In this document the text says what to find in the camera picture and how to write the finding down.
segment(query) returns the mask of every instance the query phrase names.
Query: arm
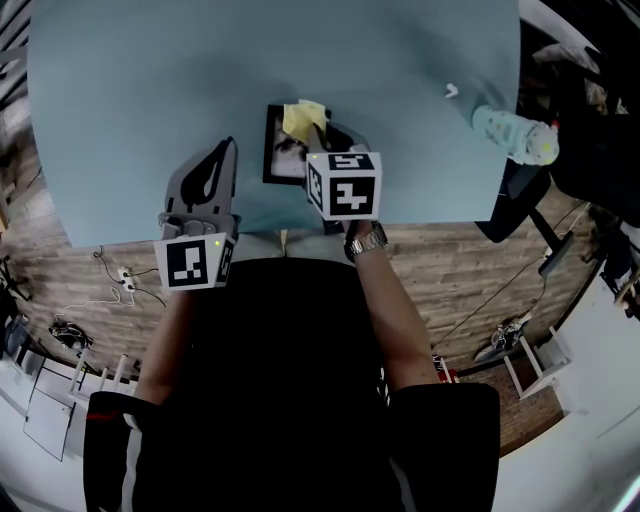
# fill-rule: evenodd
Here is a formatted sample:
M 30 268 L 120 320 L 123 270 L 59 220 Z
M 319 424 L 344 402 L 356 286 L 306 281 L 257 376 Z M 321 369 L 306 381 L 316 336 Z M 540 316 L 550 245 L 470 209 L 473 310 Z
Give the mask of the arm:
M 362 222 L 356 237 L 365 236 L 370 230 L 370 223 Z M 358 254 L 354 262 L 391 389 L 438 384 L 427 329 L 384 249 Z
M 178 382 L 197 313 L 194 292 L 174 292 L 147 347 L 135 396 L 162 404 Z

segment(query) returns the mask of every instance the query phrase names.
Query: person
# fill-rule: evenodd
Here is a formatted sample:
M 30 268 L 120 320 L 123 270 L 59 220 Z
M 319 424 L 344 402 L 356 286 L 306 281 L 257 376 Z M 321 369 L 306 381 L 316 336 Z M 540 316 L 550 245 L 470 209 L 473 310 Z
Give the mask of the person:
M 226 288 L 173 293 L 135 397 L 91 396 L 90 512 L 491 510 L 497 392 L 440 384 L 379 224 L 353 263 L 307 235 L 242 235 Z

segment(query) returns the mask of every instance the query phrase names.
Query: white cable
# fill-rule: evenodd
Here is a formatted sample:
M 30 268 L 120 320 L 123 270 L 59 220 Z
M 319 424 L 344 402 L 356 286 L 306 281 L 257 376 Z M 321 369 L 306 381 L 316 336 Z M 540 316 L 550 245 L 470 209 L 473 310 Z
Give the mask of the white cable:
M 54 315 L 56 322 L 58 321 L 58 317 L 64 316 L 67 309 L 69 308 L 83 308 L 85 306 L 88 306 L 89 304 L 121 304 L 122 306 L 126 306 L 128 308 L 136 305 L 136 300 L 133 298 L 133 292 L 131 292 L 131 304 L 127 304 L 126 302 L 122 302 L 120 292 L 118 290 L 116 290 L 113 286 L 110 286 L 109 289 L 111 290 L 111 295 L 113 295 L 113 298 L 116 300 L 90 300 L 85 302 L 84 304 L 70 304 L 62 310 L 62 313 L 56 313 Z
M 582 211 L 580 212 L 580 215 L 578 215 L 576 217 L 576 220 L 573 221 L 573 224 L 571 224 L 571 226 L 569 226 L 569 229 L 567 229 L 564 233 L 561 233 L 558 235 L 558 237 L 564 236 L 566 235 L 569 231 L 571 231 L 573 229 L 573 226 L 576 225 L 576 223 L 580 220 L 580 217 L 582 217 L 584 215 L 584 212 L 587 211 L 587 208 L 589 208 L 589 206 L 591 206 L 591 203 L 587 203 L 585 205 L 585 207 L 582 209 Z

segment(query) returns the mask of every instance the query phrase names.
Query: power strip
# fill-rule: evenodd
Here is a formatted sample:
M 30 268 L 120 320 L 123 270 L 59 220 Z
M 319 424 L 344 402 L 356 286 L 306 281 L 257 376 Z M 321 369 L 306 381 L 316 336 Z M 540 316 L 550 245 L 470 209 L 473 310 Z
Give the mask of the power strip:
M 118 269 L 118 276 L 120 277 L 120 281 L 122 281 L 122 287 L 125 292 L 134 292 L 135 286 L 133 285 L 133 277 L 130 277 L 131 270 L 126 267 L 120 267 Z

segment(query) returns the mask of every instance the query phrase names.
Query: silver watch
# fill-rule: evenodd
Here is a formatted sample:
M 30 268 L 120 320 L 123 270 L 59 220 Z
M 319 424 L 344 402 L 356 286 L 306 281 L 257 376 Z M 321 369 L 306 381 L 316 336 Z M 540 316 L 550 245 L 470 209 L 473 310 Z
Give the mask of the silver watch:
M 372 223 L 373 230 L 368 235 L 363 236 L 362 238 L 356 238 L 349 244 L 345 246 L 344 250 L 349 257 L 350 260 L 353 261 L 353 257 L 356 254 L 361 254 L 366 251 L 370 251 L 371 249 L 375 249 L 376 247 L 385 248 L 389 245 L 389 241 L 387 240 L 387 235 L 382 229 L 382 226 L 379 222 L 373 221 Z

